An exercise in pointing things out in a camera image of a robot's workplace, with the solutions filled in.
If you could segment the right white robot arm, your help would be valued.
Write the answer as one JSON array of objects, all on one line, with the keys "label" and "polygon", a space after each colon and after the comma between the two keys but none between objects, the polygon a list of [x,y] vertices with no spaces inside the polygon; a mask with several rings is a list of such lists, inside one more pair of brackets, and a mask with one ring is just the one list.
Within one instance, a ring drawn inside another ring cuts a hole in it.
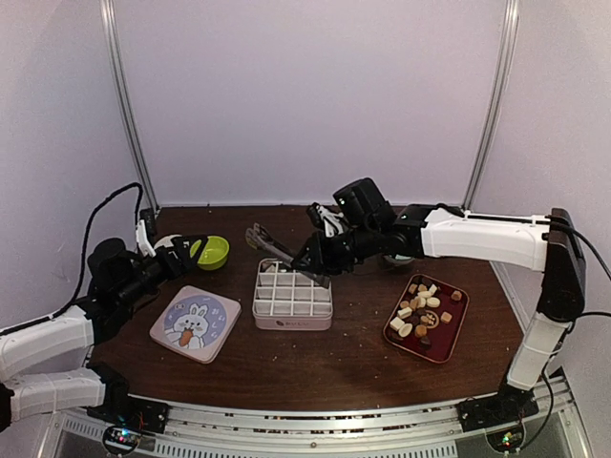
[{"label": "right white robot arm", "polygon": [[586,262],[569,214],[555,209],[547,216],[487,215],[443,203],[395,211],[369,177],[333,197],[344,229],[329,237],[316,228],[292,261],[294,269],[336,276],[374,255],[389,255],[484,260],[541,274],[535,312],[500,392],[489,403],[496,420],[511,420],[525,407],[525,393],[584,310]]}]

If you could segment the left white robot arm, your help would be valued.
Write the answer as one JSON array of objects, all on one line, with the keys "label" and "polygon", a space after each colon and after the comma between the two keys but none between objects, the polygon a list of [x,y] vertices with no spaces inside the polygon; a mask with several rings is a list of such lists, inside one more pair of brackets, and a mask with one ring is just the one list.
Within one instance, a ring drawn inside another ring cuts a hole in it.
[{"label": "left white robot arm", "polygon": [[206,236],[173,236],[167,246],[135,253],[122,239],[106,239],[87,258],[92,279],[85,296],[50,316],[2,330],[1,427],[74,406],[99,409],[118,424],[131,422],[137,402],[128,395],[127,380],[106,364],[17,376],[56,356],[110,341],[133,318],[138,302],[196,268],[207,242]]}]

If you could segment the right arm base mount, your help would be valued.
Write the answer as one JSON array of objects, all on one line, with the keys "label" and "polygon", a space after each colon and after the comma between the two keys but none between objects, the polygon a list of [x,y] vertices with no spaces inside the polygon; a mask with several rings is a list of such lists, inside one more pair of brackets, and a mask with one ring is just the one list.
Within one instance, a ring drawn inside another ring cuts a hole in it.
[{"label": "right arm base mount", "polygon": [[494,394],[468,398],[456,406],[464,432],[482,430],[488,446],[501,454],[517,453],[526,444],[524,420],[539,413],[537,402]]}]

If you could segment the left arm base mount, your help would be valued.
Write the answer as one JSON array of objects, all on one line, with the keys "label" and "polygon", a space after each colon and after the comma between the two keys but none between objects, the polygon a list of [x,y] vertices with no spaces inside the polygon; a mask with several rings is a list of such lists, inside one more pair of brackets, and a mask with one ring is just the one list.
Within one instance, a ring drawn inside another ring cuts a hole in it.
[{"label": "left arm base mount", "polygon": [[112,457],[125,457],[145,439],[165,431],[169,406],[162,402],[127,396],[112,404],[86,408],[87,415],[106,424],[101,444]]}]

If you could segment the pink compartment tin box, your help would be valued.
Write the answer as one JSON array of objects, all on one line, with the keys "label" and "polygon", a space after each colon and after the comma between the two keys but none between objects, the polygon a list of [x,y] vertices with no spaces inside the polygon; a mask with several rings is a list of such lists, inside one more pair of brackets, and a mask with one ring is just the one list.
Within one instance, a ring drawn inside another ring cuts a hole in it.
[{"label": "pink compartment tin box", "polygon": [[331,286],[321,286],[279,260],[259,262],[252,315],[261,330],[326,331],[333,318]]}]

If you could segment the metal tongs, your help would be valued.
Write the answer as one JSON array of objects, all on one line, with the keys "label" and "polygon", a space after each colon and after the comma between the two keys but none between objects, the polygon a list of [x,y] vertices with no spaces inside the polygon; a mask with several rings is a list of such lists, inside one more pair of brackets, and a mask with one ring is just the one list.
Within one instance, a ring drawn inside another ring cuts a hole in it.
[{"label": "metal tongs", "polygon": [[261,226],[259,223],[255,222],[252,227],[247,228],[245,230],[244,236],[245,236],[246,242],[253,249],[265,251],[270,256],[275,257],[277,260],[279,260],[283,264],[289,266],[293,271],[299,272],[303,274],[304,276],[306,276],[307,278],[311,279],[318,286],[329,289],[330,287],[330,278],[329,277],[312,274],[312,273],[300,270],[297,267],[293,267],[292,262],[294,261],[295,254],[289,248],[284,246],[281,242],[274,239],[268,233],[268,231],[263,226]]}]

